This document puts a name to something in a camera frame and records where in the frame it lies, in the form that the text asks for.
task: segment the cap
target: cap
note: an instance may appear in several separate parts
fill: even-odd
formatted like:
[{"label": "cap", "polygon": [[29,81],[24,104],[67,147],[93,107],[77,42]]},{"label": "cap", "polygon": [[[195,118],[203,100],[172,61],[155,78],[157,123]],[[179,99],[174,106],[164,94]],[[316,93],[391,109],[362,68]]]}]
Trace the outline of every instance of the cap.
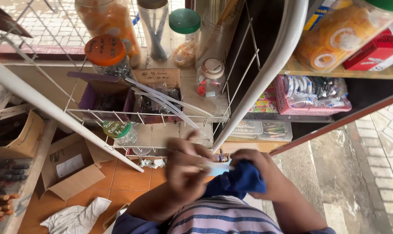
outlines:
[{"label": "cap", "polygon": [[180,34],[196,32],[201,26],[199,14],[191,9],[177,9],[169,15],[170,28]]},{"label": "cap", "polygon": [[224,65],[216,58],[209,58],[202,62],[201,73],[208,79],[218,79],[224,73]]},{"label": "cap", "polygon": [[393,0],[365,0],[371,5],[381,8],[383,10],[388,10],[393,12]]},{"label": "cap", "polygon": [[111,35],[101,35],[91,39],[85,45],[85,56],[98,66],[111,66],[126,56],[123,42]]},{"label": "cap", "polygon": [[104,133],[111,138],[124,137],[131,129],[130,122],[121,121],[104,121],[102,123],[102,130]]},{"label": "cap", "polygon": [[168,0],[137,0],[137,5],[149,10],[156,10],[168,4]]}]

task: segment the white pipe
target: white pipe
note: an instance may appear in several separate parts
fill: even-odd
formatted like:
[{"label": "white pipe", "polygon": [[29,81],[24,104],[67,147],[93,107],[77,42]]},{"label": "white pipe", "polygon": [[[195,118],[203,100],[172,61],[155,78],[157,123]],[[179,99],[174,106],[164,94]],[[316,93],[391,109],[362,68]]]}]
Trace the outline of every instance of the white pipe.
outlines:
[{"label": "white pipe", "polygon": [[285,0],[282,23],[269,57],[214,143],[216,152],[289,60],[301,37],[308,0]]},{"label": "white pipe", "polygon": [[134,169],[139,172],[143,172],[144,170],[130,161],[128,158],[124,157],[121,153],[116,150],[110,150],[106,146],[109,146],[105,143],[101,138],[96,136],[90,130],[82,126],[77,120],[70,117],[67,113],[64,113],[62,109],[60,109],[53,102],[49,101],[49,99],[45,98],[41,93],[35,90],[32,86],[28,85],[24,82],[20,77],[11,72],[5,66],[0,63],[0,84],[10,90],[13,94],[19,96],[20,98],[26,100],[28,103],[36,106],[38,109],[42,110],[52,118],[56,119],[63,125],[69,127],[74,130],[79,135],[83,136],[85,139],[91,141],[101,149],[105,150],[109,154],[114,157],[120,159],[121,161],[127,163],[132,166]]}]

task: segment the pink plastic basket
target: pink plastic basket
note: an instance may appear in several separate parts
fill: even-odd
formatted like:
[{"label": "pink plastic basket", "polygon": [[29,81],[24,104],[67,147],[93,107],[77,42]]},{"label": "pink plastic basket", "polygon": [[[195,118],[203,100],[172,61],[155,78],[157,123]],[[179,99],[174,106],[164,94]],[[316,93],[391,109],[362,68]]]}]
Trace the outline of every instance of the pink plastic basket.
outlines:
[{"label": "pink plastic basket", "polygon": [[340,112],[347,112],[351,107],[343,108],[294,108],[289,105],[285,95],[285,87],[282,81],[283,75],[277,75],[273,80],[273,87],[276,93],[276,101],[279,113],[282,115],[312,115],[312,116],[329,116]]}]

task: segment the person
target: person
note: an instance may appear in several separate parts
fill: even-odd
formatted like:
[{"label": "person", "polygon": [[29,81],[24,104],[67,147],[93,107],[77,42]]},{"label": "person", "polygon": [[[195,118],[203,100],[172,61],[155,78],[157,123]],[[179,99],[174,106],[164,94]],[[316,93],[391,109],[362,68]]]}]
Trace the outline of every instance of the person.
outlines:
[{"label": "person", "polygon": [[238,150],[230,156],[230,165],[246,159],[255,166],[267,193],[249,194],[272,201],[280,228],[261,210],[236,197],[199,199],[205,193],[204,178],[210,172],[204,163],[213,155],[189,141],[196,134],[168,140],[167,182],[135,199],[116,219],[112,234],[335,234],[270,155],[257,150]]}]

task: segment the orange jar lid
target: orange jar lid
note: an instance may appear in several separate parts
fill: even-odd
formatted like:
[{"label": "orange jar lid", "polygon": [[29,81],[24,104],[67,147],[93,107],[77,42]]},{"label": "orange jar lid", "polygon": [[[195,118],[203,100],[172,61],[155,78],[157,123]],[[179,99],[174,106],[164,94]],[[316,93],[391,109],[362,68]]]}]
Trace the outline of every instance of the orange jar lid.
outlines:
[{"label": "orange jar lid", "polygon": [[125,58],[126,49],[120,39],[111,35],[101,35],[85,45],[85,55],[97,66],[111,66]]}]

